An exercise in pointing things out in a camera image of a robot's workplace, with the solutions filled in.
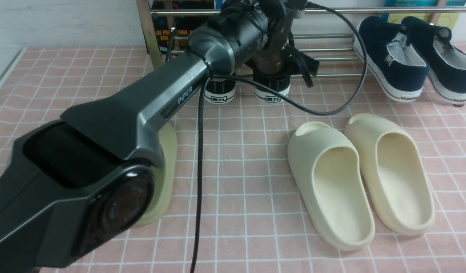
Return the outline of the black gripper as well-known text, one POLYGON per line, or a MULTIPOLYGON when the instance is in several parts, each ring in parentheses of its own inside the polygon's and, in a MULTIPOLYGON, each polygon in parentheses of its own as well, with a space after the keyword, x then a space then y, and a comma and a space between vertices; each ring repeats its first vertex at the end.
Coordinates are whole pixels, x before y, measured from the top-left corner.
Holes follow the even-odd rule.
POLYGON ((320 62, 295 48, 291 31, 294 15, 286 15, 274 26, 267 43, 252 57, 254 74, 269 80, 280 80, 292 75, 302 76, 308 88, 313 87, 320 62))

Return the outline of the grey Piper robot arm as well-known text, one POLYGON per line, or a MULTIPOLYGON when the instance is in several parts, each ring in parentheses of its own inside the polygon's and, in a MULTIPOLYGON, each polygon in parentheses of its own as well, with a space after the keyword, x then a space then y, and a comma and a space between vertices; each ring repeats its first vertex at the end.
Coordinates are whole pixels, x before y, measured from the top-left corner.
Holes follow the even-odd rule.
POLYGON ((17 138, 0 177, 0 273, 65 268, 137 223, 163 168, 160 129, 213 76, 277 53, 305 0, 228 0, 182 54, 17 138))

